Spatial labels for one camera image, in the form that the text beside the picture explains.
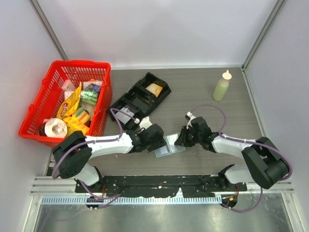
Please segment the white credit card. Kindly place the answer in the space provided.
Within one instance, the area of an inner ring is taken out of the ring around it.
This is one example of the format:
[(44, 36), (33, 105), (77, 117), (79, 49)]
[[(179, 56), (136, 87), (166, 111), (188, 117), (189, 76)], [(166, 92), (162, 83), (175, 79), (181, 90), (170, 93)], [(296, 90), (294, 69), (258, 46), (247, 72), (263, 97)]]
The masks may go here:
[(177, 133), (165, 137), (168, 153), (176, 153), (182, 149), (181, 146), (175, 145), (175, 142), (178, 139), (178, 137), (179, 135)]

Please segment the yellow snack bag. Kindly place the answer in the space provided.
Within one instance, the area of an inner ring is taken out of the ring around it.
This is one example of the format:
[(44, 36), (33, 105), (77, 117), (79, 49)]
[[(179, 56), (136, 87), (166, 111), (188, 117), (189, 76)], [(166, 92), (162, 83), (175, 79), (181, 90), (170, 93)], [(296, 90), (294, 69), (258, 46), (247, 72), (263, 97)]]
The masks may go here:
[(61, 104), (56, 117), (64, 119), (71, 116), (79, 107), (80, 94), (82, 90), (82, 82), (79, 82), (77, 89)]

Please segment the green squeeze bottle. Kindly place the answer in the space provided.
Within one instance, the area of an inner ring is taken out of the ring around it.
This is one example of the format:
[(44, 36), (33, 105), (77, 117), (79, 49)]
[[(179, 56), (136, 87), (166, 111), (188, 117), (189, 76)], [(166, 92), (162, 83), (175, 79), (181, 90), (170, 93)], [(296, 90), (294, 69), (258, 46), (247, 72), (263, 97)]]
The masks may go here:
[(213, 99), (217, 102), (221, 101), (225, 93), (229, 87), (229, 81), (232, 78), (232, 74), (229, 72), (229, 70), (226, 70), (223, 74), (221, 79), (217, 82), (216, 87), (213, 92)]

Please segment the red plastic shopping basket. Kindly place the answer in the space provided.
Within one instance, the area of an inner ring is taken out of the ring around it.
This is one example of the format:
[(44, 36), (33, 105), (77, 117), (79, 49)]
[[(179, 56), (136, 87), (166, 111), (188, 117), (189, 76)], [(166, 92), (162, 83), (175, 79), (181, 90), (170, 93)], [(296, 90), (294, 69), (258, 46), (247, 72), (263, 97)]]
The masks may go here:
[(45, 119), (55, 118), (64, 101), (64, 82), (70, 79), (77, 87), (80, 82), (92, 79), (103, 82), (96, 109), (90, 124), (90, 136), (102, 136), (108, 118), (107, 110), (112, 101), (111, 65), (107, 62), (88, 60), (56, 60), (42, 80), (42, 86), (33, 104), (28, 108), (26, 117), (19, 129), (19, 136), (32, 139), (54, 148), (63, 140), (39, 136), (38, 128)]

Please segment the black plastic organizer tray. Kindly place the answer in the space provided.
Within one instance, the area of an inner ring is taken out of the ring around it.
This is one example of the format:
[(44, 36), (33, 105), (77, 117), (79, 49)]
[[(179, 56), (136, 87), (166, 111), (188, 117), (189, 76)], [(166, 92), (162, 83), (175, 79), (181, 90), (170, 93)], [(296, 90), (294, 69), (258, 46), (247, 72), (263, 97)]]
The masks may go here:
[[(156, 83), (163, 88), (158, 97), (146, 89), (152, 83)], [(170, 93), (171, 89), (167, 82), (147, 72), (142, 79), (135, 83), (111, 105), (111, 108), (115, 108), (116, 112), (112, 113), (108, 109), (107, 113), (111, 117), (111, 120), (115, 121), (117, 118), (115, 114), (120, 111), (122, 107), (127, 107), (135, 114), (133, 118), (141, 120), (149, 116)], [(136, 124), (133, 119), (130, 119), (126, 124), (123, 124), (121, 121), (120, 123), (124, 130), (135, 130), (138, 128), (138, 124)]]

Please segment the white small packet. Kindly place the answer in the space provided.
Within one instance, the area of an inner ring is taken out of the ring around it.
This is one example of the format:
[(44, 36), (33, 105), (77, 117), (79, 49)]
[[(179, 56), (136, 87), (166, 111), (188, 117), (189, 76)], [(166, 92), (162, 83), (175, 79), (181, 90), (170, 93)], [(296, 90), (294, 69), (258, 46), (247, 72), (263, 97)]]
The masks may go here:
[(63, 91), (74, 91), (76, 88), (70, 79), (67, 79), (62, 85)]

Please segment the yellow cracker box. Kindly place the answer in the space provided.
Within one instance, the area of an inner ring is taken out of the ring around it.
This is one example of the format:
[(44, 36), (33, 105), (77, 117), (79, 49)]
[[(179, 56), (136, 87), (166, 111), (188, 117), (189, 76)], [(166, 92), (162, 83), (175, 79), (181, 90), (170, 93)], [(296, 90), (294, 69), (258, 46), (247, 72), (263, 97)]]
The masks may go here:
[(68, 116), (63, 119), (67, 126), (67, 135), (66, 138), (69, 137), (71, 134), (73, 134), (76, 131), (81, 131), (83, 135), (88, 135), (90, 128), (87, 127), (85, 124), (80, 122), (76, 117), (74, 116)]

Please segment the green yellow sponge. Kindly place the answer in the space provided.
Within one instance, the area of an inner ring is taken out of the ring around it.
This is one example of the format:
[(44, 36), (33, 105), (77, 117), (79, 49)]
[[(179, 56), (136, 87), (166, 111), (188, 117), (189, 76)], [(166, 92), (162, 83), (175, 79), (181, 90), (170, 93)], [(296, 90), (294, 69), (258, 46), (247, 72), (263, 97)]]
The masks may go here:
[(90, 120), (90, 115), (82, 107), (78, 108), (72, 117), (83, 124), (86, 124)]

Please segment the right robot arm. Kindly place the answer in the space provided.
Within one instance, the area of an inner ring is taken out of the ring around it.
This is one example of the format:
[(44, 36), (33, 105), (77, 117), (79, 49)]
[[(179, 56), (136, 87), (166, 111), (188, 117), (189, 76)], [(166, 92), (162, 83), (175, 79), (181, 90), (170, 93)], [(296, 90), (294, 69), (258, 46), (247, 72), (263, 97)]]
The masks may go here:
[(202, 117), (192, 117), (182, 126), (175, 145), (193, 147), (199, 144), (213, 153), (224, 153), (243, 159), (244, 166), (234, 164), (225, 167), (218, 178), (218, 185), (224, 191), (231, 190), (235, 184), (255, 182), (258, 186), (269, 189), (286, 177), (291, 168), (266, 137), (256, 140), (242, 140), (218, 132), (212, 132)]

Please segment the white card in tray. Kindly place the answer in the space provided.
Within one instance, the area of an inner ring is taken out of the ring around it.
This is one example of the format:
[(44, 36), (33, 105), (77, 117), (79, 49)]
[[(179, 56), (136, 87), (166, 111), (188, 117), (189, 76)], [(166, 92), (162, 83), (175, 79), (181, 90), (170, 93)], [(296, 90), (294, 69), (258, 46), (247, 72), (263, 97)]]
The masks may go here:
[(123, 124), (126, 124), (135, 114), (129, 108), (122, 107), (115, 115)]

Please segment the green sponge pack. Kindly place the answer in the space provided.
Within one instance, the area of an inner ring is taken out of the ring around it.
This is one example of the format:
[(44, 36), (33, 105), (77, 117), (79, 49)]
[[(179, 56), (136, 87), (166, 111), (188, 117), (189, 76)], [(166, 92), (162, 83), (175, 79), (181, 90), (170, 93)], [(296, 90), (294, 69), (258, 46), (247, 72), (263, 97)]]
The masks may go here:
[(82, 102), (96, 105), (98, 102), (99, 94), (93, 91), (83, 90), (80, 94), (80, 99)]

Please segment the toilet paper roll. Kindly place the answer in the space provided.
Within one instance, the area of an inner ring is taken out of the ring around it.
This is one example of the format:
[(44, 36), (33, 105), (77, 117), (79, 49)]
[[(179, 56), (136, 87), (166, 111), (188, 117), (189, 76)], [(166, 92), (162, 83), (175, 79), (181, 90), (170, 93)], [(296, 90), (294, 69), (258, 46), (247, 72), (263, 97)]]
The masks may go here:
[(65, 138), (68, 133), (68, 129), (63, 120), (59, 118), (52, 118), (46, 122), (44, 132), (47, 137)]

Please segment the green leather card holder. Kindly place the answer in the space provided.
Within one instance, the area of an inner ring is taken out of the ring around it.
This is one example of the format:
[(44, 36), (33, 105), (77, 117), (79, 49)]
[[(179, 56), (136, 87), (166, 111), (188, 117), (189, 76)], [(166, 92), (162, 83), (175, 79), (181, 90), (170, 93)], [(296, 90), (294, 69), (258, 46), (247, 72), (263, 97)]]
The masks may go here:
[[(185, 151), (185, 147), (182, 146), (182, 149), (179, 152), (183, 152), (183, 151)], [(175, 154), (175, 153), (168, 153), (167, 152), (167, 145), (155, 150), (154, 153), (155, 153), (156, 158), (161, 158), (161, 157), (164, 157), (164, 156)]]

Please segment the tan card in tray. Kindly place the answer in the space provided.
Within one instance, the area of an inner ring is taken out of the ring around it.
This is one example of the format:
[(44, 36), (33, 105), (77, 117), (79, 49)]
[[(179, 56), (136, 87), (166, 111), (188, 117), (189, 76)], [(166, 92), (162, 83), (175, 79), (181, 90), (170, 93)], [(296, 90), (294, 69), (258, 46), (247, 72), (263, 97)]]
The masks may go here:
[(152, 83), (146, 89), (158, 97), (163, 88), (156, 83)]

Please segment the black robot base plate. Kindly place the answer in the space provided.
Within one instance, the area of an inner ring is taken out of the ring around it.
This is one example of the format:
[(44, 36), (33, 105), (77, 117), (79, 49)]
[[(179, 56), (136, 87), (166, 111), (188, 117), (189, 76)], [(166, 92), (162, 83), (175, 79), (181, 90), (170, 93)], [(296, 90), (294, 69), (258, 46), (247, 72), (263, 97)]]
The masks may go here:
[(211, 175), (127, 175), (105, 176), (88, 189), (107, 197), (118, 194), (128, 198), (172, 198), (181, 190), (185, 198), (197, 198), (212, 197), (215, 192), (247, 191), (247, 186)]

